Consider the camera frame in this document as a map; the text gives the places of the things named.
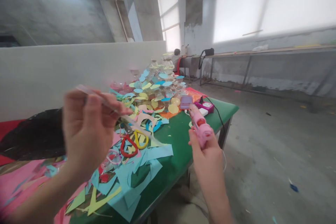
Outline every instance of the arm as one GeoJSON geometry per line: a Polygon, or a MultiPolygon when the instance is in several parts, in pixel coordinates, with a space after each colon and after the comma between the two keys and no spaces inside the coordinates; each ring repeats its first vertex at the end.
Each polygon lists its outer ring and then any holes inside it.
{"type": "Polygon", "coordinates": [[[197,135],[189,130],[192,156],[197,180],[200,184],[206,205],[215,224],[232,223],[228,196],[224,181],[223,152],[218,145],[215,134],[211,141],[201,150],[197,135]]]}
{"type": "Polygon", "coordinates": [[[133,112],[114,96],[97,93],[118,113],[102,107],[97,95],[87,96],[74,90],[65,96],[63,133],[68,161],[55,177],[9,216],[9,223],[53,223],[60,208],[104,161],[119,115],[133,112]]]}

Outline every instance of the pipe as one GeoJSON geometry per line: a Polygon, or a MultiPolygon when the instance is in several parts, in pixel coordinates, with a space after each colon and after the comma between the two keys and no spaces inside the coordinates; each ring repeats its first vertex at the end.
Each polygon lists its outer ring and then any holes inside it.
{"type": "Polygon", "coordinates": [[[124,30],[124,34],[125,34],[125,37],[126,37],[126,41],[128,42],[128,37],[127,37],[127,34],[126,34],[126,29],[125,29],[125,26],[124,26],[123,19],[121,18],[121,14],[120,14],[120,10],[119,10],[119,6],[118,6],[117,1],[118,1],[118,0],[114,0],[115,5],[116,5],[116,7],[117,7],[118,15],[119,15],[119,18],[120,18],[121,26],[122,26],[122,29],[124,30]]]}

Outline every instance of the table leg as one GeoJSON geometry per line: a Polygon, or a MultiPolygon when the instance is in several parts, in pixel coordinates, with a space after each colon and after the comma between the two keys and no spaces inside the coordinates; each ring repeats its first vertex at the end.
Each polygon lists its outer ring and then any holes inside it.
{"type": "Polygon", "coordinates": [[[225,142],[226,142],[226,138],[230,129],[230,125],[231,125],[231,120],[232,117],[224,124],[224,128],[222,127],[219,133],[219,138],[218,138],[218,144],[220,146],[221,149],[224,148],[225,142]]]}

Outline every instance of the right hand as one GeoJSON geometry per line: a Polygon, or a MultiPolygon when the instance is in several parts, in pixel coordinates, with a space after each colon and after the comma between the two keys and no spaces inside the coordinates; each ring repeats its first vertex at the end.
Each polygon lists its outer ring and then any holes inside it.
{"type": "Polygon", "coordinates": [[[192,147],[194,168],[203,194],[207,191],[216,191],[216,185],[224,183],[223,151],[219,147],[216,136],[212,133],[211,140],[207,141],[201,150],[194,126],[189,130],[189,145],[192,147]]]}

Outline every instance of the scissor handle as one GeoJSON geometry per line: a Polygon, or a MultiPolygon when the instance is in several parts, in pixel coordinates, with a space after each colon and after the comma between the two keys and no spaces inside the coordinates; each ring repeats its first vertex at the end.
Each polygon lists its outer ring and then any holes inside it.
{"type": "Polygon", "coordinates": [[[144,136],[146,137],[146,142],[145,142],[145,145],[143,145],[143,146],[140,146],[140,143],[139,143],[139,138],[138,138],[138,134],[141,134],[141,135],[143,135],[143,134],[142,134],[140,131],[138,131],[138,130],[135,130],[135,131],[134,131],[134,136],[135,136],[135,143],[136,143],[136,145],[137,145],[138,149],[140,149],[140,150],[143,150],[143,149],[145,149],[145,148],[147,147],[147,145],[148,145],[148,142],[149,142],[149,138],[148,138],[148,136],[144,135],[144,136]]]}

